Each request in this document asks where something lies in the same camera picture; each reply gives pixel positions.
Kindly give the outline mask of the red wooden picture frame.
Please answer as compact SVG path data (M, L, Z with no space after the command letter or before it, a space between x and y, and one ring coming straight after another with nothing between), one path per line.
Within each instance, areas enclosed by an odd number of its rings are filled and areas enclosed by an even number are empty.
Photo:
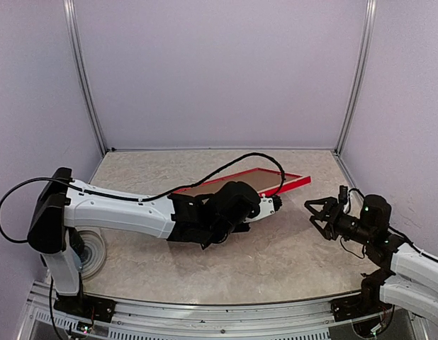
M277 189L277 192L274 193L276 195L286 193L297 188L300 188L304 185L311 183L311 177L309 176L301 176L297 174L285 173L285 181L281 187L281 189Z

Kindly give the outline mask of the brown backing board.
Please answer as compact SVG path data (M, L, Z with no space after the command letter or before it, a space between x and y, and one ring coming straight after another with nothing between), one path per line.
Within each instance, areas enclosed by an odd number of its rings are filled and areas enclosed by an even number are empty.
M263 168L253 168L241 171L236 174L220 177L214 180L206 181L195 188L180 189L176 193L197 196L200 194L209 194L218 192L225 184L229 182L238 182L251 186L259 195L269 197L277 192L281 183L281 173Z

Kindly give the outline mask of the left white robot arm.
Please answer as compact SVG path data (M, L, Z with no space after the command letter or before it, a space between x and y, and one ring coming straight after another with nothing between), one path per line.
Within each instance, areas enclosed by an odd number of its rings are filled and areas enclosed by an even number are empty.
M44 259L58 295L76 315L91 309L81 291L79 255L69 243L75 227L100 227L147 234L169 242L221 243L233 232L246 232L263 217L263 200L253 187L229 181L212 194L128 195L76 181L69 168L45 179L27 240Z

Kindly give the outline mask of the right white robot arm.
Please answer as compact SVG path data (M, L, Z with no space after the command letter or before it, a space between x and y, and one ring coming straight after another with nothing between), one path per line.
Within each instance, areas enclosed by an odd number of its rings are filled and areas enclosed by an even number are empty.
M391 206L380 195L366 195L358 217L345 212L346 188L338 198L307 200L310 222L326 240L342 237L363 246L378 268L365 276L360 293L332 303L336 319L354 318L395 305L438 326L438 258L417 248L390 226Z

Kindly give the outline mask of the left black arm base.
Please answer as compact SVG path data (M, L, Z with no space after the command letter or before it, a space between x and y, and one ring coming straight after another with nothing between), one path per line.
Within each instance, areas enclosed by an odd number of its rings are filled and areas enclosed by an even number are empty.
M111 323L117 302L112 299L87 295L82 289L76 295L56 293L54 308L69 315L91 321Z

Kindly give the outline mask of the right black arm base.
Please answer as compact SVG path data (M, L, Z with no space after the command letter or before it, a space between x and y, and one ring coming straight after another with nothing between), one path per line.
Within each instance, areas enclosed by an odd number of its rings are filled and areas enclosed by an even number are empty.
M379 269L362 280L359 294L332 300L330 305L335 321L356 319L392 308L392 304L380 300L380 288L390 276L392 273Z

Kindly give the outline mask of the clear tape roll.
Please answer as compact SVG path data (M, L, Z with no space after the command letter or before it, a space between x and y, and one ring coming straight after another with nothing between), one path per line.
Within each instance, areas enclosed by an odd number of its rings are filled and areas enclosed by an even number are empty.
M106 243L98 229L81 229L79 235L84 241L84 250L80 256L83 280L93 278L106 261Z

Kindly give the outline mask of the front aluminium rail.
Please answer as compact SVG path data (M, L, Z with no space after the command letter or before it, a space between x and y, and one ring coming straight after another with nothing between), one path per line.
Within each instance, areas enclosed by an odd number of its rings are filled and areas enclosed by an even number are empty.
M425 320L400 308L337 321L331 298L251 305L185 305L115 298L109 322L51 311L50 287L34 282L15 339L428 339Z

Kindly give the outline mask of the right aluminium post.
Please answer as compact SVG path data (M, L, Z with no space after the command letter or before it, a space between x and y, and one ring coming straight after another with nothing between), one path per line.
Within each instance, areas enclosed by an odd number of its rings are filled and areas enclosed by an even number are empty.
M361 42L359 46L358 59L354 72L351 92L347 101L345 117L342 127L339 132L339 137L335 147L337 158L342 156L347 138L349 136L352 121L356 112L356 106L359 100L361 86L365 77L366 65L369 58L369 50L374 30L374 22L376 17L377 0L368 0L366 2L366 13L364 16L364 26L361 34Z

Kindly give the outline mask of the aluminium post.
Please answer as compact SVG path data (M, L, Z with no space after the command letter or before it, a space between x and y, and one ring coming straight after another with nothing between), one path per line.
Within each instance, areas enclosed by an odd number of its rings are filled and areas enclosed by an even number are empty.
M84 61L82 42L80 37L80 31L77 24L77 15L75 9L75 1L64 0L63 1L64 17L67 24L67 32L69 36L69 43L74 59L74 68L79 80L79 86L82 93L82 98L86 107L87 117L89 119L94 139L98 146L99 152L102 157L108 152L108 145L106 138L101 127L96 107L94 105L94 98L91 92L91 87L88 79L86 65Z
M358 59L354 72L351 92L347 101L345 117L342 127L339 132L339 137L335 147L337 158L342 156L347 138L349 136L352 121L356 112L356 106L359 100L361 86L365 77L366 65L369 58L369 50L374 30L374 22L376 17L377 0L368 0L366 2L366 13L364 16L364 26L361 34L361 42L359 46Z

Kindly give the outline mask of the left aluminium post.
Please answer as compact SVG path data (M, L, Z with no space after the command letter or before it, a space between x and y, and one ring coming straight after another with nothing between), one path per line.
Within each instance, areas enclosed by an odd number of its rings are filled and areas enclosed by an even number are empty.
M77 15L75 9L75 1L64 0L63 1L64 17L67 24L67 32L69 36L69 43L74 59L74 68L79 80L79 86L82 93L82 98L86 107L87 117L89 119L94 139L98 146L99 152L102 157L108 152L108 145L106 138L101 127L96 107L94 105L94 98L91 92L91 87L88 79L86 65L84 61L82 42L80 37L80 31L77 24Z

